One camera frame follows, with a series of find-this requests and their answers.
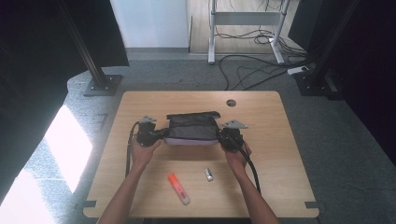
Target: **orange highlighter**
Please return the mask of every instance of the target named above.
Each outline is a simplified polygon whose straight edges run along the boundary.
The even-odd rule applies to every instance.
[[[181,185],[178,183],[177,178],[175,174],[170,174],[168,176],[169,181],[171,182],[172,186],[174,187],[178,198],[183,202],[184,205],[187,205],[190,203],[190,198],[187,195],[186,191],[181,187]]]

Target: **black pouch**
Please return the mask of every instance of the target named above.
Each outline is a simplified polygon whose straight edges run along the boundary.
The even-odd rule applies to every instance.
[[[219,129],[215,119],[220,118],[216,111],[167,115],[169,135],[164,138],[168,145],[213,145],[218,142]]]

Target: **table hole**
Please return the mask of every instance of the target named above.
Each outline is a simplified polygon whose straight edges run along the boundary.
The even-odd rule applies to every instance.
[[[234,106],[236,106],[236,101],[233,100],[233,99],[231,99],[231,100],[228,100],[228,101],[226,102],[226,104],[227,104],[227,106],[229,106],[229,107],[234,107]]]

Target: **highlighter cap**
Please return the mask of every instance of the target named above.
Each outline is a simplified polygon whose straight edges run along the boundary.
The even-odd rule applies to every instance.
[[[176,178],[175,174],[173,174],[173,173],[168,175],[168,179],[169,179],[169,181],[171,182],[172,185],[178,183],[177,178]]]

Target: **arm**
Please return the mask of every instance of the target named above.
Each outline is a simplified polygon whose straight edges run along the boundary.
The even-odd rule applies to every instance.
[[[243,149],[247,152],[248,155],[251,154],[251,150],[248,147],[247,143],[245,143]],[[253,224],[280,223],[271,207],[260,195],[256,187],[249,179],[248,174],[245,171],[247,162],[243,155],[239,151],[231,152],[225,149],[223,150],[225,152],[227,163],[229,164],[231,170],[233,171],[233,175],[235,175],[235,178],[238,181],[239,186],[241,187],[251,222]]]
[[[98,224],[126,223],[140,176],[151,160],[155,148],[160,144],[161,140],[158,140],[152,147],[142,147],[134,138],[132,144],[133,164],[131,171],[125,177],[116,194],[114,194],[110,203],[107,205],[105,212],[97,222]]]

